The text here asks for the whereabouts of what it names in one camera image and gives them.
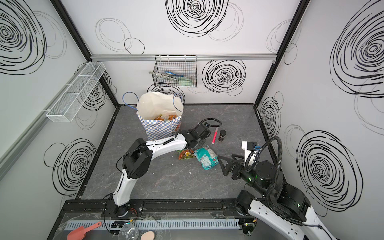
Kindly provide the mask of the green red snack bag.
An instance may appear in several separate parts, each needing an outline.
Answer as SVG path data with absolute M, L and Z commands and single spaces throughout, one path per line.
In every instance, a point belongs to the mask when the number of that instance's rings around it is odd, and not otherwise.
M 178 157 L 179 160 L 187 160 L 187 159 L 192 159 L 196 157 L 194 155 L 194 151 L 190 149 L 178 151 L 178 153 L 179 153 L 179 157 Z

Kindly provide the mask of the teal mint snack bag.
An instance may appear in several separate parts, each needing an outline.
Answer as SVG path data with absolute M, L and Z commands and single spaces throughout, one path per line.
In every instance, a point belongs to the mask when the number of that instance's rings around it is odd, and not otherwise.
M 219 163 L 217 154 L 210 146 L 195 150 L 194 156 L 201 163 L 204 170 L 210 170 Z

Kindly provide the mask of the blue checkered paper bag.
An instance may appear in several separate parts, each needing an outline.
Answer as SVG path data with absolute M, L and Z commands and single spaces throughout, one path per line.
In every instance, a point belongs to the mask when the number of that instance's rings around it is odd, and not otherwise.
M 174 136 L 181 127 L 184 103 L 177 95 L 148 92 L 137 97 L 134 109 L 149 141 Z

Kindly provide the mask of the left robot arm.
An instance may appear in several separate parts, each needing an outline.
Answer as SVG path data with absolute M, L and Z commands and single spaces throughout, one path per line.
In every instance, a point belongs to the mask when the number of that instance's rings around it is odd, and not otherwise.
M 220 120 L 207 118 L 200 121 L 193 129 L 179 131 L 164 139 L 155 141 L 136 139 L 120 158 L 123 161 L 121 177 L 116 190 L 108 195 L 104 216 L 123 217 L 128 212 L 137 216 L 137 210 L 129 207 L 128 203 L 137 180 L 147 173 L 151 161 L 170 152 L 201 148 L 206 142 L 206 138 L 211 135 L 210 128 L 218 128 L 221 125 Z

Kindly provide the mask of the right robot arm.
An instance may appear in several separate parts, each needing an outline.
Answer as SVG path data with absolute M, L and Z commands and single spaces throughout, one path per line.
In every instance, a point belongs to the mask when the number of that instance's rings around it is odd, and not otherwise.
M 276 163 L 261 162 L 261 153 L 273 141 L 278 145 Z M 232 174 L 233 180 L 244 180 L 247 186 L 261 194 L 257 198 L 242 190 L 235 201 L 239 213 L 261 220 L 287 240 L 335 239 L 315 213 L 307 196 L 284 181 L 281 170 L 283 146 L 278 136 L 270 138 L 261 147 L 254 142 L 243 142 L 242 148 L 244 156 L 218 156 L 224 176 Z

